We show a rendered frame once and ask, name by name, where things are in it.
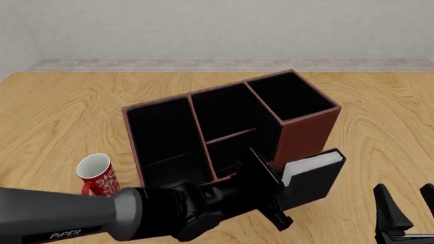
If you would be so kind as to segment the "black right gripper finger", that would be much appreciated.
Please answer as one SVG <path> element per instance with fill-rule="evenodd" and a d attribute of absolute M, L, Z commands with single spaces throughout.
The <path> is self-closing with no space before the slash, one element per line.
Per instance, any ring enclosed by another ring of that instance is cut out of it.
<path fill-rule="evenodd" d="M 420 193 L 430 211 L 434 211 L 434 184 L 425 184 L 420 188 Z"/>
<path fill-rule="evenodd" d="M 404 233 L 414 227 L 384 184 L 377 184 L 373 192 L 376 203 L 376 232 Z"/>

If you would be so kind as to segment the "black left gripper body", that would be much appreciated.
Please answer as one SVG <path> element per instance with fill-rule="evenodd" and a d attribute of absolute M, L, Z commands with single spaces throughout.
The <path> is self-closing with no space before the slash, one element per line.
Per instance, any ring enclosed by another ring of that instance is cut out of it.
<path fill-rule="evenodd" d="M 276 197 L 284 189 L 281 178 L 253 148 L 239 151 L 237 188 L 244 203 L 262 203 Z"/>

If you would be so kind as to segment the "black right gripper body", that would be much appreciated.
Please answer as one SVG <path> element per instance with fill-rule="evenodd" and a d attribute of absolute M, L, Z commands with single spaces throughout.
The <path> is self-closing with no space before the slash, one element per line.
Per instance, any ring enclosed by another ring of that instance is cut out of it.
<path fill-rule="evenodd" d="M 377 244 L 434 244 L 434 233 L 407 234 L 402 229 L 376 229 Z"/>

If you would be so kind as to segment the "black book with white pages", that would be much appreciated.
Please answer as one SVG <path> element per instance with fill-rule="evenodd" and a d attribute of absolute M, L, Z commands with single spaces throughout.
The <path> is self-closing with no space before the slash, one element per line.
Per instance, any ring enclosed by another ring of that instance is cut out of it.
<path fill-rule="evenodd" d="M 287 163 L 281 177 L 285 188 L 277 196 L 282 210 L 325 198 L 345 161 L 345 156 L 333 148 Z"/>

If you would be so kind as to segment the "red-brown desk caddy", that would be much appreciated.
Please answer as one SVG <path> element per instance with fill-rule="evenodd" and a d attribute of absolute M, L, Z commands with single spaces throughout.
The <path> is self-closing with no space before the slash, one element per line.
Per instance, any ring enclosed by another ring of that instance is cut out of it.
<path fill-rule="evenodd" d="M 123 107 L 140 183 L 225 180 L 253 148 L 271 168 L 321 152 L 340 105 L 295 70 Z"/>

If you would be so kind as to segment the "red mug with white print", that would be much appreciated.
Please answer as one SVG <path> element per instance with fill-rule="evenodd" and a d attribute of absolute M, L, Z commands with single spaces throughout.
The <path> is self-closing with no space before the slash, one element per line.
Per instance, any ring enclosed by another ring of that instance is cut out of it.
<path fill-rule="evenodd" d="M 113 197 L 120 189 L 118 179 L 106 154 L 92 154 L 78 164 L 76 174 L 83 180 L 81 194 L 97 197 Z"/>

